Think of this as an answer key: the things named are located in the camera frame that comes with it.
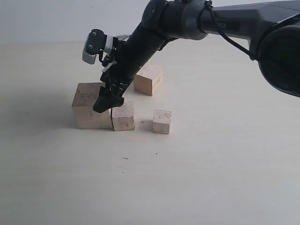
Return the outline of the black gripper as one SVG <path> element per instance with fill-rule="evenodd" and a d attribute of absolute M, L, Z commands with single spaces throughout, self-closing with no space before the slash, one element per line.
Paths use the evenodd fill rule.
<path fill-rule="evenodd" d="M 108 109 L 124 104 L 122 97 L 131 84 L 135 74 L 166 41 L 166 37 L 156 31 L 139 25 L 126 42 L 122 42 L 114 56 L 112 64 L 101 76 L 105 87 L 100 87 L 93 110 L 103 113 Z"/>

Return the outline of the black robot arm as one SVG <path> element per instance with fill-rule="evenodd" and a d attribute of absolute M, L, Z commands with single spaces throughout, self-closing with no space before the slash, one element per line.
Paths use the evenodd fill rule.
<path fill-rule="evenodd" d="M 158 51 L 178 39 L 220 35 L 258 62 L 266 81 L 300 95 L 300 3 L 297 0 L 215 7 L 210 0 L 151 0 L 127 40 L 92 30 L 86 52 L 101 55 L 104 86 L 93 105 L 102 113 L 122 106 L 136 73 Z"/>

